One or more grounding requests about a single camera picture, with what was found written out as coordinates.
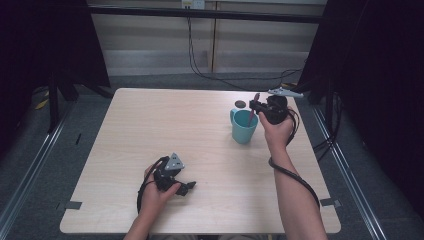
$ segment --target mug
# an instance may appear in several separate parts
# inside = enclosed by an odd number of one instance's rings
[[[233,139],[239,144],[246,144],[250,142],[250,139],[255,132],[256,126],[258,125],[258,116],[253,114],[252,121],[249,125],[249,110],[238,110],[232,109],[230,111],[230,120],[233,125],[232,136]]]

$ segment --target metal bar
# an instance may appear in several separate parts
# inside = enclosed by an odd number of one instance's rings
[[[190,17],[209,19],[232,19],[232,20],[252,20],[268,22],[293,22],[293,23],[319,23],[321,16],[309,15],[285,15],[270,13],[216,11],[198,9],[178,9],[178,8],[141,8],[124,7],[112,5],[36,5],[39,9],[53,11],[72,11],[92,14],[112,14],[112,15],[132,15],[132,16],[160,16],[160,17]]]
[[[43,145],[32,161],[31,166],[26,172],[24,178],[20,182],[18,188],[13,193],[13,196],[7,203],[4,211],[0,215],[0,240],[6,239],[9,230],[12,228],[12,225],[19,214],[22,206],[25,203],[26,198],[28,197],[32,186],[34,185],[37,176],[39,175],[50,151],[52,150],[54,144],[56,143],[57,138],[59,137],[64,122],[68,118],[70,112],[74,107],[74,102],[67,104],[64,115],[59,121],[57,127],[51,133],[47,134],[46,139],[44,140]]]
[[[321,128],[321,131],[324,134],[324,137],[328,138],[330,134],[327,131],[323,113],[318,108],[314,108],[314,113]],[[372,238],[376,240],[387,239],[386,235],[384,234],[384,230],[380,224],[380,221],[375,215],[371,204],[368,202],[364,193],[362,192],[362,189],[359,186],[359,183],[356,180],[351,168],[349,167],[349,164],[347,163],[347,160],[343,155],[343,152],[337,142],[333,143],[331,151],[333,153],[337,165],[339,166],[340,172],[342,173],[342,176],[349,188],[349,191],[352,194],[352,197],[359,209],[359,212],[361,213],[362,218],[364,219],[365,225],[370,231]]]

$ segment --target table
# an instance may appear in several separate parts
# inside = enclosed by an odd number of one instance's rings
[[[254,94],[117,90],[71,198],[81,208],[66,210],[61,231],[127,232],[137,216],[144,170],[175,152],[186,166],[176,179],[197,184],[169,201],[152,234],[283,233],[263,127],[246,145],[231,137],[230,110]],[[267,96],[261,93],[259,101]],[[298,112],[294,100],[288,101]],[[329,198],[302,121],[288,151],[319,199]],[[321,213],[328,233],[340,231],[334,206],[321,207]]]

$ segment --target hand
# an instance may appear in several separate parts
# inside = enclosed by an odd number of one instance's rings
[[[268,143],[268,147],[274,148],[286,148],[290,134],[293,131],[293,120],[290,116],[287,116],[284,121],[277,125],[272,125],[268,122],[263,112],[259,113],[259,119],[262,126],[265,129],[265,139]]]
[[[152,166],[148,167],[144,171],[144,177],[146,177],[147,173],[150,171]],[[159,191],[154,181],[153,173],[150,174],[147,179],[147,186],[144,189],[143,198],[141,199],[141,209],[140,213],[149,211],[155,218],[162,212],[165,208],[166,203],[181,186],[181,183],[176,183],[172,185],[166,192]]]

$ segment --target white wall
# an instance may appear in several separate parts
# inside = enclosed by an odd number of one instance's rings
[[[252,1],[207,1],[206,9],[320,16],[325,4],[322,0]],[[181,7],[180,1],[170,0],[88,2],[149,8]],[[192,71],[187,19],[97,14],[92,17],[110,75]],[[191,19],[191,22],[196,63],[202,72],[212,71],[212,66],[214,72],[278,72],[300,67],[317,29],[317,24],[300,23],[213,19]]]

